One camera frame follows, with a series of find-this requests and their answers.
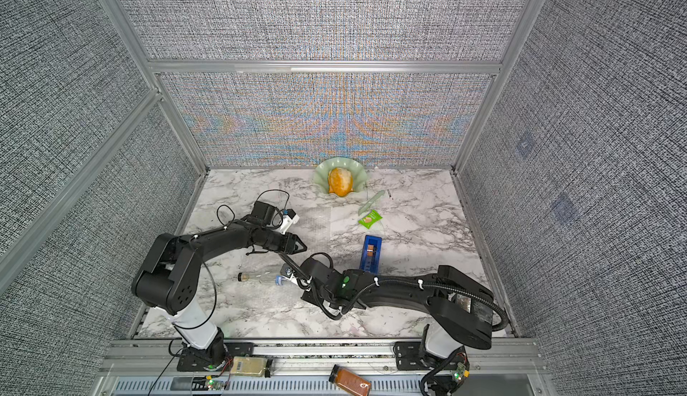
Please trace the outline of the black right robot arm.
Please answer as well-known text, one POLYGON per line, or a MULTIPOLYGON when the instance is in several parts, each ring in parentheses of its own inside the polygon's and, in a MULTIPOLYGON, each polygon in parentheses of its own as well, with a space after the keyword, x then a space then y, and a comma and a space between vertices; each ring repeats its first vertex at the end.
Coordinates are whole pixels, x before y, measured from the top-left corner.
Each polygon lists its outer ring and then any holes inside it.
POLYGON ((378 275, 361 269, 338 272, 315 254, 301 265, 282 254, 303 290, 302 300, 317 306, 329 319, 340 320, 355 309, 401 308, 432 317, 423 332, 420 358, 434 366, 456 361, 459 349, 492 348, 492 334, 510 324, 491 290, 450 265, 420 276, 378 275))

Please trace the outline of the clear bubble wrap sheet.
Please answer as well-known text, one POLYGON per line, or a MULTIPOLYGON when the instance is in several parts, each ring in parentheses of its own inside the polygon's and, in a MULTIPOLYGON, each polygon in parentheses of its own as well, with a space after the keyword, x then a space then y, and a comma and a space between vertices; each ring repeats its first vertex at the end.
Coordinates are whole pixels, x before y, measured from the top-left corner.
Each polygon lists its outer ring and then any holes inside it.
POLYGON ((247 217, 244 220, 232 221, 229 229, 243 228, 248 230, 248 242, 252 248, 247 256, 277 255, 280 263, 260 266, 258 269, 241 271, 237 274, 237 281, 251 284, 286 285, 295 284, 303 294, 311 300, 329 318, 340 319, 339 313, 333 313, 324 305, 324 299, 316 290, 316 283, 311 276, 306 276, 305 271, 298 265, 291 255, 307 251, 307 246, 298 235, 289 231, 290 227, 298 220, 298 217, 285 215, 282 223, 276 226, 274 223, 262 225, 256 218, 247 217))

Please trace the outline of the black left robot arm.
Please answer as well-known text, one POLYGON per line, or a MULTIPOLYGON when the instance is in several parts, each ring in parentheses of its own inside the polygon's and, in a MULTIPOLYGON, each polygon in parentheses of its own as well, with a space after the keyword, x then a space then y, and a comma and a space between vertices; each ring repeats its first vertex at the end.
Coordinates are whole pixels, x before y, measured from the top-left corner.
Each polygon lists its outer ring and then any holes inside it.
POLYGON ((197 369, 216 371, 228 361, 224 334, 198 301, 200 272, 211 259, 255 246, 283 256, 308 250, 296 234, 238 220, 197 234, 157 236, 133 278, 134 297, 166 315, 182 338, 179 357, 197 369))

